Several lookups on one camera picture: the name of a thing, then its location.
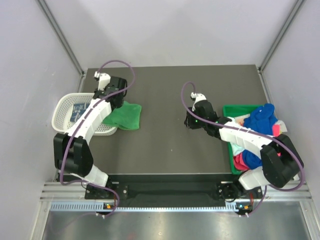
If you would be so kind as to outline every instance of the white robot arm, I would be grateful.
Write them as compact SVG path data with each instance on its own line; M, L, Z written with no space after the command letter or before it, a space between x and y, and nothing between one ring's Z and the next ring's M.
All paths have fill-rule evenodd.
M54 137L54 163L57 169L61 168L67 142L74 135L71 149L68 150L65 171L89 183L105 187L109 177L94 165L89 142L101 122L113 109L123 105L126 92L106 100L102 99L111 93L124 89L127 86L127 81L98 72L95 73L94 78L99 81L98 88L94 92L89 107L68 131L64 134L57 133Z
M195 115L224 126L236 127L242 131L205 123L196 119L188 112L184 121L187 128L203 128L210 136L222 141L237 144L261 159L262 166L253 170L248 170L240 175L238 179L239 188L248 191L269 184L282 188L300 171L296 161L272 140L247 133L252 130L242 127L227 117L218 117L217 113L213 110L211 103L207 101L203 94L192 92L191 99L194 100L194 104L188 109ZM297 156L303 167L303 162L288 136L281 134L278 137L270 137L276 138L288 147L294 155Z

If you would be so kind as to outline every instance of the green cloth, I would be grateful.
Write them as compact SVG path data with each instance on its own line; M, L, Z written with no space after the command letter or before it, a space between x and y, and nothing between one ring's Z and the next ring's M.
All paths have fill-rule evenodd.
M102 122L111 127L122 130L139 129L141 105L124 101L122 107L116 108Z

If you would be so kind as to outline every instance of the white cloth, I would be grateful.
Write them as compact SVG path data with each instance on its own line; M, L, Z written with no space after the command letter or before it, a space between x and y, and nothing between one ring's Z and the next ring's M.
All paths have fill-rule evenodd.
M233 117L228 116L229 119L232 120L232 122L236 122L236 120ZM233 156L237 156L240 153L242 153L245 149L242 146L239 146L235 143L230 142L231 148L232 148L232 154Z
M284 121L278 120L275 124L280 125L280 131L281 131L282 133L288 132L287 127L286 127L286 124L284 123Z

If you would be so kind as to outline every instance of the gray wall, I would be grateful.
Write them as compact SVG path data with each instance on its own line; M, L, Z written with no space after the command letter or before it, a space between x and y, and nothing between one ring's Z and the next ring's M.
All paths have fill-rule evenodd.
M258 66L295 1L47 0L83 68Z
M308 0L265 70L267 86L302 160L320 212L320 1Z
M0 32L0 233L23 240L55 172L54 108L80 78L36 1L1 1Z

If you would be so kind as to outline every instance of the black table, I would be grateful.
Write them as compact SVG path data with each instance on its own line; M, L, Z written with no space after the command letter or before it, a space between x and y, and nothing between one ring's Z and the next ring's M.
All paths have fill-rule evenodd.
M98 86L96 68L87 71L83 92ZM135 67L136 83L125 100L140 104L140 129L118 129L111 136L94 136L90 149L94 164L109 174L230 173L227 144L203 130L187 129L180 92L193 81L219 116L224 105L264 104L267 100L255 65ZM128 68L105 73L132 80ZM191 87L185 92L190 100Z

